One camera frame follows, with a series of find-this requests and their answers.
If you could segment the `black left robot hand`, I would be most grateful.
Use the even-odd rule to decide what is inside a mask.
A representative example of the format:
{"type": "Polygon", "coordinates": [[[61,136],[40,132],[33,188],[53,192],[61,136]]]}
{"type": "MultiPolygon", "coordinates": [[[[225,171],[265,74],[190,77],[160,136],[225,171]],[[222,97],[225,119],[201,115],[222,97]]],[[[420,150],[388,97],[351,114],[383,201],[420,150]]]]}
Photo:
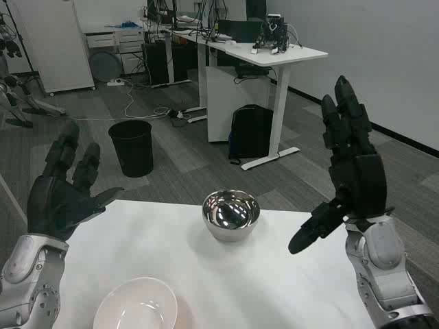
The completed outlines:
{"type": "Polygon", "coordinates": [[[72,181],[67,172],[72,167],[80,129],[74,122],[64,127],[53,142],[45,168],[32,186],[27,202],[27,229],[30,234],[43,234],[67,241],[76,228],[106,210],[125,189],[113,187],[92,196],[100,164],[100,146],[91,143],[76,165],[72,181]]]}

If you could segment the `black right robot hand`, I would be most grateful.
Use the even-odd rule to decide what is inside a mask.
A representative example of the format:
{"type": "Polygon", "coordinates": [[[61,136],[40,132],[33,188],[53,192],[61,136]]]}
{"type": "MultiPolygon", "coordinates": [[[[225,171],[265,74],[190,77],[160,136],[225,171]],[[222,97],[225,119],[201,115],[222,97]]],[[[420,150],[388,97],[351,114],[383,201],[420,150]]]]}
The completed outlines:
{"type": "Polygon", "coordinates": [[[329,175],[335,197],[315,208],[288,245],[291,254],[308,248],[319,238],[326,238],[341,226],[345,216],[360,221],[367,228],[369,218],[384,215],[387,182],[383,161],[370,142],[372,125],[366,107],[359,103],[351,83],[339,76],[335,95],[321,101],[325,125],[323,140],[332,152],[329,175]]]}

